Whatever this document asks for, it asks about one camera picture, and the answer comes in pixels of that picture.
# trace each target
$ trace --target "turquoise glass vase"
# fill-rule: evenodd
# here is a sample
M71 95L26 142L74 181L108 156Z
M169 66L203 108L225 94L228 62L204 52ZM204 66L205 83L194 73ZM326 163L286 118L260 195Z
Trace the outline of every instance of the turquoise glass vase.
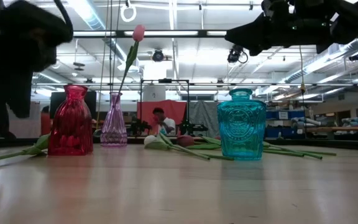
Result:
M264 149L266 104L250 100L250 89L235 89L229 94L231 101L218 104L222 153L237 160L259 160Z

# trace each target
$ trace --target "green stem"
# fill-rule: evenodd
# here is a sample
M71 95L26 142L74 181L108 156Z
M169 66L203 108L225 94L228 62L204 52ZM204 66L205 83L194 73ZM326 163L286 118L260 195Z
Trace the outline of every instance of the green stem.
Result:
M8 158L15 157L15 156L22 156L22 155L24 155L23 151L11 153L11 154L6 154L6 155L0 156L0 160L1 159L8 159Z
M336 156L336 153L333 153L333 152L314 152L314 151L299 151L299 152L308 152L308 153L314 153L314 154L320 154L320 155Z
M271 147L276 147L278 149L282 149L284 151L287 151L287 152L295 152L295 153L299 153L298 151L295 151L295 150L291 150L291 149L286 149L284 147L280 147L280 146L273 146L271 145ZM318 155L314 155L313 153L310 153L310 152L302 152L305 156L310 156L310 157L313 157L313 158L316 158L316 159L323 159L322 156L318 156Z
M208 156L205 156L205 155L201 155L197 152L193 152L185 147L181 147L181 146L170 146L171 149L174 149L176 151L181 151L181 152L187 152L189 154L192 154L194 156L197 156L197 157L200 157L202 159L206 159L206 160L210 160L211 158L209 158Z
M279 155L284 155L284 156L303 157L302 153L297 153L297 152L283 152L283 151L275 151L275 150L268 150L268 149L264 149L264 152L271 153L271 154L279 154Z
M217 155L211 155L211 154L205 154L205 153L201 153L204 156L208 156L210 158L214 158L214 159L224 159L224 160L230 160L233 161L234 158L233 157L227 157L227 156L217 156Z

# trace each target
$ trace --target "ceiling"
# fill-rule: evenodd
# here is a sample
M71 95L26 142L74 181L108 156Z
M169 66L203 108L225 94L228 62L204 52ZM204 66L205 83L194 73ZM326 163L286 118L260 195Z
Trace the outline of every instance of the ceiling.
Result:
M91 30L83 19L84 15L81 15L81 11L87 10L87 6L81 5L81 3L86 1L92 3L94 13L105 23L107 30L110 27L112 27L112 30L133 30L137 24L144 25L146 30L228 30L252 22L262 12L260 9L261 0L252 1L254 8L251 11L249 10L250 1L248 0L141 0L130 1L136 8L137 15L133 21L124 22L119 15L119 10L122 6L125 6L125 1L112 1L111 18L107 7L108 2L111 3L111 1L62 1L73 22L74 30ZM4 0L5 5L11 2L13 1ZM29 2L61 17L53 0L31 0ZM171 11L169 10L170 2L174 3ZM203 7L202 11L198 8L199 3ZM131 17L130 9L125 10L125 16ZM116 40L117 46L124 52L128 52L133 43L134 41L131 38ZM174 45L177 46L175 47L178 65L177 78L189 79L195 83L216 83L218 78L223 78L225 83L280 83L280 80L290 74L290 71L300 70L301 60L304 64L307 64L318 56L314 45L301 46L301 53L299 46L287 49L273 47L256 57L249 57L245 64L237 63L233 66L227 62L227 55L232 44L223 38L175 38L174 40L172 38L145 38L140 43L138 50L141 70L140 72L129 73L125 82L139 82L145 66L156 64L150 59L155 49L161 49L171 59L174 54ZM87 78L92 78L92 81L99 83L103 76L103 83L109 83L110 76L114 76L112 81L120 82L123 72L118 69L118 65L121 62L118 60L118 56L115 57L111 52L100 38L74 39L71 43L62 44L58 47L57 59L59 62L42 72L42 75L35 74L33 81L34 83L55 83L56 81L83 83ZM74 70L76 67L73 62L85 64L84 71ZM172 60L157 64L157 66L167 69L167 78L175 78ZM350 62L348 59L339 57L326 66L314 70L314 74L308 75L307 79L305 77L305 83L318 83L321 79L344 71L345 68L349 69L356 66L358 66L358 62ZM356 76L358 76L358 72L354 72L353 77ZM343 75L333 82L344 83L346 80L351 80L349 74ZM292 83L300 83L300 80L295 80ZM91 88L98 90L99 86L92 86ZM126 90L136 90L137 88L137 86L132 86ZM232 86L225 86L224 88L227 90ZM255 90L258 86L249 86L249 88ZM277 96L281 93L295 91L296 88L296 86L289 89L276 88L269 93ZM195 85L191 89L215 90L217 87Z

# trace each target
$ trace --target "wall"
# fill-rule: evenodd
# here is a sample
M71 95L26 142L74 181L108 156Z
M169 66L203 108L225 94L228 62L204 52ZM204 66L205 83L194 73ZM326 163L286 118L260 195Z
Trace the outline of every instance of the wall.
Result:
M319 103L317 106L312 106L314 114L325 114L340 111L351 111L351 116L357 116L358 109L358 92L345 93L345 100L338 100L338 97L332 97L325 100L325 103Z

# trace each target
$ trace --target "pink tulip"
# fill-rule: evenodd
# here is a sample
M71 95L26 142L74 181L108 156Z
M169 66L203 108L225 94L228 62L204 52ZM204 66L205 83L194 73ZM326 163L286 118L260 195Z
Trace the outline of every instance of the pink tulip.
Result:
M138 42L142 41L144 37L144 30L146 30L146 28L143 25L137 25L134 33L132 34L132 38Z

